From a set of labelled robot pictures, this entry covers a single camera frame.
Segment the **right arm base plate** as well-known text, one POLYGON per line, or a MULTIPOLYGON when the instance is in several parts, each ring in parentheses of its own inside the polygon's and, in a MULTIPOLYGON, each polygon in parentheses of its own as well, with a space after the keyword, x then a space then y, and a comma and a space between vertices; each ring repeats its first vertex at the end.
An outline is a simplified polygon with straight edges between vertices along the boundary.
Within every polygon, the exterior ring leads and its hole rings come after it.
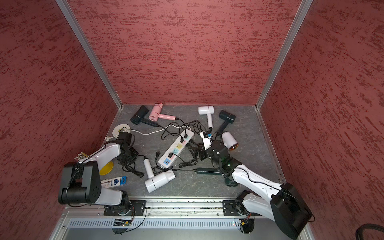
POLYGON ((252 217, 261 217, 259 214, 250 213, 243 203, 238 200, 224 200, 222 204, 224 216, 246 218, 251 215, 252 217))

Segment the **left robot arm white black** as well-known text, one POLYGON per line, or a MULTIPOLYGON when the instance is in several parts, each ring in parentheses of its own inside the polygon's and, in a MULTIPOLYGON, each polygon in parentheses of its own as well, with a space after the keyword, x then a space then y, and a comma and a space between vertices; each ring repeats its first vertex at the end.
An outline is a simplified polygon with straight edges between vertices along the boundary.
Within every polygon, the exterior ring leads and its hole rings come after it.
POLYGON ((135 136, 119 133, 99 150, 79 162, 65 164, 62 171, 58 202, 61 205, 102 205, 108 208, 129 209, 131 206, 125 191, 116 191, 102 186, 100 170, 117 159, 121 164, 130 163, 138 153, 133 148, 135 136))

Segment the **dark green hair dryer front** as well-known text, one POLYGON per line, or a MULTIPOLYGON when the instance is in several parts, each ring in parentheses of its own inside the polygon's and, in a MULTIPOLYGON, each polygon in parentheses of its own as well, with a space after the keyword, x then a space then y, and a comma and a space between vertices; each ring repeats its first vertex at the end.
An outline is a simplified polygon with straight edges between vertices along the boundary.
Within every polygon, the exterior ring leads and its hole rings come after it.
POLYGON ((225 177, 221 172, 217 169, 214 168, 197 168, 194 170, 194 172, 198 174, 203 174, 203 175, 216 175, 216 176, 222 176, 225 178, 225 184, 228 187, 237 187, 238 183, 236 183, 233 179, 230 177, 225 177))

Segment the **white power strip coloured sockets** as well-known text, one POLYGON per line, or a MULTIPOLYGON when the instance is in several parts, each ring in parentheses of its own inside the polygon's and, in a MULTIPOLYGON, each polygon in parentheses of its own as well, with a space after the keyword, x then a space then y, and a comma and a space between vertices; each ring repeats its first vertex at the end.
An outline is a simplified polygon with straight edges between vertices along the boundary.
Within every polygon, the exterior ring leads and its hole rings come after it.
POLYGON ((195 133, 189 129, 185 129, 181 136, 171 144, 161 158, 158 159, 158 165, 162 169, 170 168, 179 158, 180 154, 186 148, 187 143, 194 137, 195 133))

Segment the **black hair dryer back left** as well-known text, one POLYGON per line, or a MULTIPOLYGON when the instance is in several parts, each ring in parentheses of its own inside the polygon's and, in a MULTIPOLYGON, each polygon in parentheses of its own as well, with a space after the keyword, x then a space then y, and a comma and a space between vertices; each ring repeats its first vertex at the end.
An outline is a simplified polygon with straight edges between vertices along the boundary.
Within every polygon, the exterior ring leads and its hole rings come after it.
POLYGON ((139 110, 131 117, 131 122, 134 125, 139 125, 140 123, 146 124, 148 126, 152 126, 155 128, 160 128, 161 126, 156 122, 152 122, 149 119, 146 119, 145 116, 149 112, 149 109, 142 105, 139 110))

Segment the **dark green hair dryer back right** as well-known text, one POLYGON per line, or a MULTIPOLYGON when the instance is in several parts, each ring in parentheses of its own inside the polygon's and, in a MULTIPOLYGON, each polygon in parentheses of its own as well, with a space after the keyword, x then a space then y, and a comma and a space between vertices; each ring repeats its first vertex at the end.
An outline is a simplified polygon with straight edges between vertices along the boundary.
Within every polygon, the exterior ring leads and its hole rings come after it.
POLYGON ((217 135, 221 135, 226 127, 228 126, 228 124, 233 124, 234 121, 236 120, 236 116, 227 112, 227 111, 220 111, 219 113, 219 118, 224 120, 223 124, 219 127, 219 129, 216 131, 216 134, 217 135))

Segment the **dark green hair dryer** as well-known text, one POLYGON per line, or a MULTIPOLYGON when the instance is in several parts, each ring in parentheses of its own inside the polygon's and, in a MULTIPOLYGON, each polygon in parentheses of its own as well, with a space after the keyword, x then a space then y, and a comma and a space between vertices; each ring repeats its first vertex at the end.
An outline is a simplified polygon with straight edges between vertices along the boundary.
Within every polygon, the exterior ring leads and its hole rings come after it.
POLYGON ((203 174, 203 175, 216 175, 216 176, 222 176, 225 178, 225 184, 228 187, 237 187, 238 183, 236 183, 233 179, 230 177, 225 177, 221 172, 217 169, 214 168, 197 168, 194 170, 194 172, 198 174, 203 174))
POLYGON ((223 124, 219 127, 219 129, 216 131, 216 134, 217 135, 221 135, 226 127, 228 126, 228 124, 233 124, 234 121, 236 120, 236 116, 227 112, 227 111, 220 111, 219 113, 219 118, 224 120, 223 124))

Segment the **white tape roll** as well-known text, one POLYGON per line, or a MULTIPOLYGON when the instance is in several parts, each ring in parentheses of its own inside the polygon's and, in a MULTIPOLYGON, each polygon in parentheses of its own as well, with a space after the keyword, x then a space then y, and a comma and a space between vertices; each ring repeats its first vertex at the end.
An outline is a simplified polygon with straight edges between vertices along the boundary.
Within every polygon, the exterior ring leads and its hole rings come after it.
POLYGON ((127 124, 120 124, 113 129, 112 135, 114 138, 117 138, 119 133, 123 133, 123 132, 130 133, 131 127, 127 124))

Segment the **yellow pencil cup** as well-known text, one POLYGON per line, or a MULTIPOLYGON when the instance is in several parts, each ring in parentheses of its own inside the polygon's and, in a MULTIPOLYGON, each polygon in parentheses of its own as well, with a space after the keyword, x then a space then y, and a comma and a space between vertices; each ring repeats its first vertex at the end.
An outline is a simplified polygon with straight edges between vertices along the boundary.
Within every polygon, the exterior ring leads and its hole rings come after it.
MULTIPOLYGON (((81 153, 79 153, 79 154, 74 158, 74 160, 76 160, 76 161, 78 161, 78 162, 82 162, 83 160, 85 160, 85 159, 88 158, 88 157, 89 157, 89 155, 87 155, 87 154, 81 152, 81 153)), ((110 173, 110 172, 112 171, 113 167, 114 167, 114 163, 113 163, 112 161, 109 161, 107 164, 104 165, 103 168, 100 169, 99 174, 100 174, 101 176, 105 176, 105 175, 107 175, 108 173, 110 173)))

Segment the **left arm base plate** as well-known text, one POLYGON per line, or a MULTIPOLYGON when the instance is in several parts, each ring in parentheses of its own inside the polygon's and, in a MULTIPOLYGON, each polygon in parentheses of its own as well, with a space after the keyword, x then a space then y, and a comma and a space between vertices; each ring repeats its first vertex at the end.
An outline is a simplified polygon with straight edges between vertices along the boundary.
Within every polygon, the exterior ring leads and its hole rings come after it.
POLYGON ((105 206, 104 216, 143 216, 146 208, 145 200, 131 200, 118 206, 105 206))

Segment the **white blue box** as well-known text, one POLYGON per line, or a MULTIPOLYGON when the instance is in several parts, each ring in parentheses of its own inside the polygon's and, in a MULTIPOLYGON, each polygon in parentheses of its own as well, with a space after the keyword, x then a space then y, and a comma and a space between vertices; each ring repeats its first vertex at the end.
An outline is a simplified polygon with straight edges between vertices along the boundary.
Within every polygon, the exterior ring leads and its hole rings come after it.
POLYGON ((127 177, 122 176, 122 177, 117 177, 113 179, 102 180, 101 185, 103 188, 109 189, 109 188, 123 186, 126 184, 126 182, 127 182, 127 177))

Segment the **large white hair dryer front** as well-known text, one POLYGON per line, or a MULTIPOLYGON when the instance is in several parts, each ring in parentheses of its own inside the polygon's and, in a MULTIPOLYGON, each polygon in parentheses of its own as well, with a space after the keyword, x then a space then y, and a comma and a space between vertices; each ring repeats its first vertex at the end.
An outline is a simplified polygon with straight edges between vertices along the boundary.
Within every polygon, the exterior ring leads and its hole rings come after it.
POLYGON ((143 163, 148 176, 148 180, 145 181, 145 185, 149 193, 154 192, 176 178, 173 171, 161 172, 160 174, 155 175, 149 159, 144 159, 143 163))

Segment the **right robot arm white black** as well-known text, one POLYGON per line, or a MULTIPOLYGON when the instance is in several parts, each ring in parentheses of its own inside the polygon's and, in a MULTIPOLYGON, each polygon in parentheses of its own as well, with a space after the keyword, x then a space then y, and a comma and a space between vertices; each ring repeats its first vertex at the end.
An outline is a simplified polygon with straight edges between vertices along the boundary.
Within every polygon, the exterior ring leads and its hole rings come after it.
POLYGON ((213 141, 206 155, 224 178, 249 189, 237 197, 238 213, 247 212, 266 217, 293 240, 299 237, 314 216, 292 184, 275 183, 254 173, 230 156, 224 142, 213 141))

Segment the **pink hair dryer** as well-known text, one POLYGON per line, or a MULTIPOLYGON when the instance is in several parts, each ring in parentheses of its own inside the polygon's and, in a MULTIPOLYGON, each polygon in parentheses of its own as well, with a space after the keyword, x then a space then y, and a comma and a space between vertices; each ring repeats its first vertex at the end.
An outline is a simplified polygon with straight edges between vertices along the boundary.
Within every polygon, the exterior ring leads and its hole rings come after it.
POLYGON ((163 104, 155 104, 149 115, 149 120, 151 120, 152 122, 157 122, 158 119, 175 121, 176 120, 175 116, 164 115, 161 113, 163 106, 164 106, 163 104))

